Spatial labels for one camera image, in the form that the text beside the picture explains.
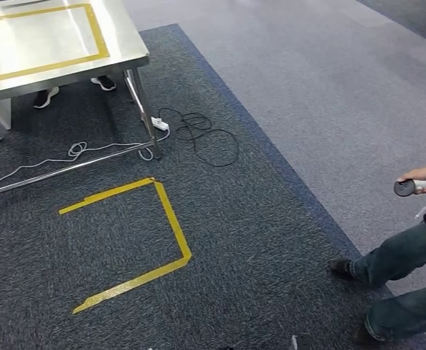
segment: vr controller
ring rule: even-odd
[[[426,188],[426,181],[424,180],[406,180],[394,183],[394,193],[400,197],[407,197],[415,193],[416,190]]]

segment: table top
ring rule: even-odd
[[[0,100],[143,66],[148,56],[120,0],[0,7]]]

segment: yellow tape square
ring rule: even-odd
[[[142,284],[153,281],[153,279],[158,279],[161,276],[164,276],[165,274],[171,273],[174,270],[177,270],[178,268],[181,268],[183,266],[187,265],[190,259],[190,257],[192,257],[192,253],[189,249],[189,246],[187,245],[186,238],[182,233],[182,229],[181,228],[181,225],[177,221],[177,218],[175,217],[175,214],[174,213],[174,210],[172,209],[171,203],[169,202],[169,199],[168,198],[168,195],[166,194],[165,187],[161,182],[156,181],[154,178],[142,179],[137,182],[132,182],[131,184],[126,184],[125,186],[117,187],[112,190],[107,190],[96,195],[91,195],[90,197],[85,198],[82,202],[76,203],[72,206],[69,206],[67,208],[60,209],[59,211],[59,214],[61,215],[66,214],[73,210],[82,208],[84,206],[88,206],[91,203],[102,201],[105,198],[109,198],[113,195],[118,195],[129,190],[134,190],[135,188],[145,186],[147,184],[155,185],[155,188],[156,189],[156,193],[159,197],[159,200],[162,202],[163,209],[166,214],[166,217],[168,217],[168,221],[169,221],[169,224],[172,228],[176,241],[179,245],[179,248],[181,248],[182,257],[176,261],[170,262],[167,265],[164,265],[159,268],[156,268],[155,270],[144,273],[143,275],[138,276],[137,278],[131,279],[130,281],[127,281],[108,290],[105,290],[103,292],[98,293],[97,295],[88,297],[82,305],[75,308],[72,311],[73,314],[77,314],[78,312],[83,311],[85,309],[90,308],[91,306],[94,306],[103,300],[113,298],[117,295],[120,295],[124,292],[128,292],[131,289],[140,286]]]
[[[97,20],[93,7],[91,4],[75,4],[75,5],[69,5],[65,7],[54,7],[51,9],[40,9],[35,11],[29,11],[29,12],[20,12],[20,13],[15,13],[15,14],[10,14],[10,15],[3,15],[0,16],[0,20],[11,20],[14,18],[24,18],[27,16],[32,16],[32,15],[41,15],[41,14],[48,14],[52,12],[59,12],[59,11],[67,11],[71,9],[84,9],[86,17],[88,21],[88,24],[91,28],[91,31],[94,39],[94,44],[97,47],[97,53],[94,55],[87,55],[79,58],[70,59],[67,61],[62,61],[57,63],[51,63],[51,64],[46,64],[44,66],[38,66],[33,67],[30,69],[23,69],[20,71],[12,71],[5,74],[0,74],[0,80],[3,79],[11,79],[14,77],[22,77],[24,75],[28,74],[34,74],[34,73],[39,73],[41,71],[49,71],[51,69],[60,69],[66,66],[72,66],[74,64],[79,64],[79,63],[85,63],[85,62],[91,62],[99,60],[101,58],[107,58],[109,57],[109,53],[107,49],[106,42],[104,41],[104,37],[101,32],[98,21]]]

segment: shoe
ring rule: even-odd
[[[45,107],[48,107],[51,103],[51,98],[53,96],[56,96],[59,93],[58,87],[54,87],[51,90],[42,90],[39,91],[36,98],[35,99],[35,103],[33,103],[33,107],[36,109],[43,109]]]
[[[347,259],[333,259],[328,262],[328,268],[332,274],[339,277],[341,279],[347,279],[348,281],[355,280],[351,274],[349,265],[351,260]]]
[[[103,91],[113,91],[116,89],[116,83],[109,79],[106,75],[97,78],[91,78],[91,80],[93,84],[97,84],[101,87]]]
[[[359,326],[359,328],[352,335],[352,341],[358,345],[375,345],[382,343],[382,341],[378,341],[370,335],[366,327],[365,322],[360,324],[360,326]]]

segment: dark gray carpet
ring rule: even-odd
[[[175,31],[157,28],[143,38],[153,55],[143,75],[154,109],[203,112],[236,135],[239,162],[212,168],[193,156],[191,144],[171,137],[162,143],[159,162],[127,155],[0,195],[0,349],[271,350],[288,349],[301,333],[315,349],[359,349],[350,331],[381,294],[329,277],[326,263],[338,248]],[[0,175],[62,157],[77,141],[143,141],[128,93],[117,82],[115,93],[89,82],[63,87],[42,111],[32,108],[33,96],[14,100],[15,128],[0,144]],[[215,135],[199,144],[211,161],[231,157],[230,146]],[[180,257],[153,187],[58,215],[88,195],[147,176],[165,184],[193,258],[72,316],[88,296]],[[382,349],[426,343],[418,337]]]
[[[426,38],[426,0],[358,0]]]

